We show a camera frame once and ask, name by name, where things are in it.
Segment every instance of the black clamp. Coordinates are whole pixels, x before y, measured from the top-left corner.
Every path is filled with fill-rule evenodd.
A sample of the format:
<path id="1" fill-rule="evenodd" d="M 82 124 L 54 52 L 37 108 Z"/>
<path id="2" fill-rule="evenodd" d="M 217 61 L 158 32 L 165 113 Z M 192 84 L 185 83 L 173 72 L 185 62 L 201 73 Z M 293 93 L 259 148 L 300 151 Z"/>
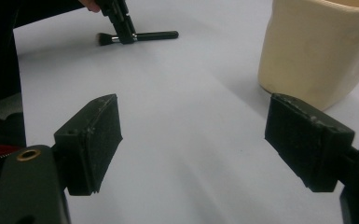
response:
<path id="1" fill-rule="evenodd" d="M 338 181 L 345 224 L 359 224 L 359 150 L 354 131 L 288 95 L 272 94 L 266 140 L 313 192 L 332 192 Z"/>
<path id="2" fill-rule="evenodd" d="M 98 42 L 101 46 L 121 43 L 132 44 L 135 41 L 175 39 L 179 36 L 176 31 L 136 34 L 129 10 L 125 0 L 96 0 L 103 15 L 109 17 L 115 27 L 117 35 L 98 34 Z"/>

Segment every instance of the brass screw hole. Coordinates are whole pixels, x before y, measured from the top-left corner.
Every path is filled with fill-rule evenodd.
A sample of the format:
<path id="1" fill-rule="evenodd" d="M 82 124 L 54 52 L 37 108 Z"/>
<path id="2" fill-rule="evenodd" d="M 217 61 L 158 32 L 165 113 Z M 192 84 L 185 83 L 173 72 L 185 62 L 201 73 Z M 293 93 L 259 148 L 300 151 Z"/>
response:
<path id="1" fill-rule="evenodd" d="M 39 149 L 29 149 L 22 152 L 17 156 L 18 161 L 30 161 L 40 155 L 41 151 Z"/>

